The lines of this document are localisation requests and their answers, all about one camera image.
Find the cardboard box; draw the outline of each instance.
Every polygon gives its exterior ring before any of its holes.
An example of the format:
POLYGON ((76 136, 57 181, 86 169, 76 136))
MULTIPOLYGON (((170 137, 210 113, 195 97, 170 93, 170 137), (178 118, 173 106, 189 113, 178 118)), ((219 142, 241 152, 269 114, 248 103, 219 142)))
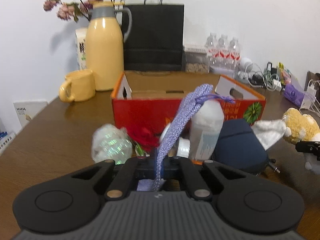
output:
POLYGON ((227 76, 124 71, 111 94, 115 125, 136 124, 160 135, 173 120, 182 98, 204 83, 214 86, 213 93, 235 98, 235 104, 220 101, 225 120, 245 118, 253 124, 261 118, 265 97, 227 76))

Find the red fabric flower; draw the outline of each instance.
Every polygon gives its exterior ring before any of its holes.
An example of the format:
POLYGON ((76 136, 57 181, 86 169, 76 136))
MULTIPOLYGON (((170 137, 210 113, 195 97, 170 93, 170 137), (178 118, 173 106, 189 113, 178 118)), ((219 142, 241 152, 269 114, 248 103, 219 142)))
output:
POLYGON ((159 139, 148 128, 132 125, 126 129, 130 138, 139 143, 146 152, 159 146, 159 139))

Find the white cloth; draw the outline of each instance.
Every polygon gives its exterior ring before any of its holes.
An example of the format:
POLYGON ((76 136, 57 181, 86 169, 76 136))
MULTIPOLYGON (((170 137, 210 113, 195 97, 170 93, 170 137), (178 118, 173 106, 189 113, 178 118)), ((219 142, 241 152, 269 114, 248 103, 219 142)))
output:
POLYGON ((263 148, 265 150, 268 150, 272 145, 274 145, 283 137, 287 126, 282 120, 260 120, 256 121, 251 128, 263 148))

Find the yellow plush toy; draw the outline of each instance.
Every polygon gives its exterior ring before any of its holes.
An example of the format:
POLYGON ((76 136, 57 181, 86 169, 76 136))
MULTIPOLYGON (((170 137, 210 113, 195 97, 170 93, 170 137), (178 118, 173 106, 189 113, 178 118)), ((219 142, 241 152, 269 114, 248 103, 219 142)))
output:
MULTIPOLYGON (((287 142, 295 145, 299 141, 320 141, 320 128, 311 115, 301 115, 299 110, 289 108, 282 120, 287 126, 284 133, 284 139, 287 142)), ((320 161, 317 161, 317 157, 311 153, 304 153, 304 157, 305 168, 320 174, 320 161)))

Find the thermos handle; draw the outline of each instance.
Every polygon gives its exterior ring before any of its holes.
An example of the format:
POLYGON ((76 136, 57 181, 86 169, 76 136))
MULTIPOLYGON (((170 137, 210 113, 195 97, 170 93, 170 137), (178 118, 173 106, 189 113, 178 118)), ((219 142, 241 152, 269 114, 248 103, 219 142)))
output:
POLYGON ((129 25, 128 25, 128 30, 127 32, 123 35, 123 42, 125 42, 128 37, 129 37, 129 34, 131 32, 131 28, 132 28, 132 14, 131 14, 131 11, 129 8, 127 7, 124 7, 122 9, 119 9, 119 10, 115 10, 115 12, 126 12, 129 16, 129 25))

